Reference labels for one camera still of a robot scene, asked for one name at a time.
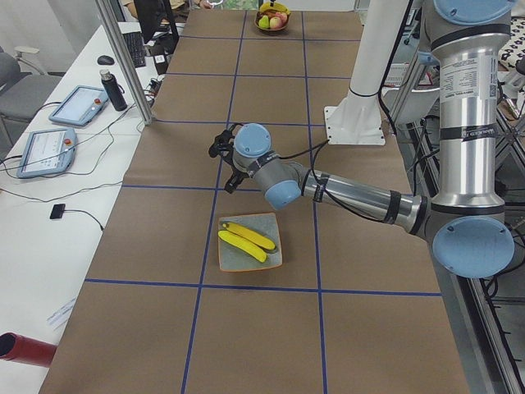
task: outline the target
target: chair seat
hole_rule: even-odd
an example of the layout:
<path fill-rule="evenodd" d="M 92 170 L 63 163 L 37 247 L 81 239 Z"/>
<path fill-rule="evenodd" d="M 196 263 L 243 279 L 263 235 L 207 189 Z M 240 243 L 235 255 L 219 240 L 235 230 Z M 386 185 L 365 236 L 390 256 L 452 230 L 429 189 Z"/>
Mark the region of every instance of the chair seat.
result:
<path fill-rule="evenodd" d="M 27 76 L 0 96 L 0 114 L 30 121 L 60 82 L 60 76 Z"/>

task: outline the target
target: black and white patterned fabric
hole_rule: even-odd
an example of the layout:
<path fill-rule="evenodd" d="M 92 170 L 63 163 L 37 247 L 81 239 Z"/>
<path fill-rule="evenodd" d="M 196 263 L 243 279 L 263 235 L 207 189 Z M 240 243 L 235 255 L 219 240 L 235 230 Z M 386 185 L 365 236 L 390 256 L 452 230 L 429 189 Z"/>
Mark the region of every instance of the black and white patterned fabric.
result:
<path fill-rule="evenodd" d="M 510 70 L 525 56 L 525 18 L 512 17 L 510 40 L 500 49 L 500 64 Z"/>

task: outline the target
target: light blue joint cap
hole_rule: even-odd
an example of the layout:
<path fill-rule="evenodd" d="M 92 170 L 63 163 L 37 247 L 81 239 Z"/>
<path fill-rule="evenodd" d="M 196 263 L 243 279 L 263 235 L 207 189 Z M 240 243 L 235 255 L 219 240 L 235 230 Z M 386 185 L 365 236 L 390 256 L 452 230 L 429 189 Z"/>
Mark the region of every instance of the light blue joint cap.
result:
<path fill-rule="evenodd" d="M 432 242 L 436 260 L 461 277 L 490 277 L 514 255 L 510 231 L 493 218 L 466 216 L 443 226 Z"/>
<path fill-rule="evenodd" d="M 430 52 L 418 51 L 418 60 L 424 66 L 439 66 L 440 62 Z"/>
<path fill-rule="evenodd" d="M 264 198 L 275 209 L 279 210 L 301 196 L 301 190 L 296 181 L 289 179 L 276 183 L 267 190 Z"/>
<path fill-rule="evenodd" d="M 455 25 L 490 23 L 510 11 L 517 0 L 434 0 L 440 16 Z"/>
<path fill-rule="evenodd" d="M 272 138 L 266 127 L 258 123 L 248 123 L 240 128 L 233 146 L 246 158 L 258 158 L 270 150 Z"/>

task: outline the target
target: white desk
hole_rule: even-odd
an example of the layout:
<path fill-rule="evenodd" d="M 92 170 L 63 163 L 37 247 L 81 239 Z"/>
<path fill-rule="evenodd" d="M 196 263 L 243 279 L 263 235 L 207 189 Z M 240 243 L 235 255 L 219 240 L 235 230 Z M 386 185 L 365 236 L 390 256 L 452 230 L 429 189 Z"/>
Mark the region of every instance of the white desk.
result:
<path fill-rule="evenodd" d="M 139 24 L 122 23 L 121 30 L 136 31 Z M 113 56 L 101 26 L 47 103 L 62 101 L 77 85 L 102 87 L 98 71 L 107 68 L 123 86 L 126 102 L 131 105 L 134 100 L 120 67 L 117 64 L 99 66 L 96 63 L 103 54 Z M 146 67 L 137 69 L 143 87 L 151 78 L 157 77 L 153 59 L 147 57 L 146 62 Z M 29 132 L 57 127 L 48 120 L 54 108 L 39 112 L 9 156 L 22 153 Z M 116 112 L 109 103 L 88 126 L 76 129 L 79 141 L 99 133 L 120 115 L 121 112 Z M 129 110 L 122 120 L 111 127 L 115 140 L 90 175 L 23 181 L 10 178 L 2 171 L 0 187 L 21 195 L 52 199 L 83 188 L 117 183 L 130 164 L 142 126 L 139 111 L 136 108 Z M 79 145 L 69 171 L 89 172 L 111 140 L 111 136 L 104 131 Z M 16 167 L 18 162 L 12 160 L 7 165 Z M 57 221 L 50 220 L 49 214 L 54 204 L 64 203 L 66 209 L 85 210 L 105 225 L 119 189 L 120 186 L 103 187 L 49 203 L 33 202 L 0 192 L 0 333 L 17 332 L 53 344 L 60 341 L 65 324 L 53 331 L 46 319 L 77 296 L 102 232 L 98 224 L 84 213 L 64 213 L 63 218 Z M 0 361 L 0 392 L 35 394 L 47 371 L 46 368 Z"/>

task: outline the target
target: water bottle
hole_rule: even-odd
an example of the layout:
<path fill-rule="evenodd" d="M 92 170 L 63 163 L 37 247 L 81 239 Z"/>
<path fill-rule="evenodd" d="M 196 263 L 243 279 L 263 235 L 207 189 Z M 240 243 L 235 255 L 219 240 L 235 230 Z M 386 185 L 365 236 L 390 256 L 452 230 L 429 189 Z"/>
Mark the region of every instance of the water bottle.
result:
<path fill-rule="evenodd" d="M 109 70 L 101 70 L 102 85 L 106 90 L 107 96 L 111 100 L 116 111 L 124 111 L 128 104 L 124 100 L 121 88 L 116 82 L 115 76 Z"/>

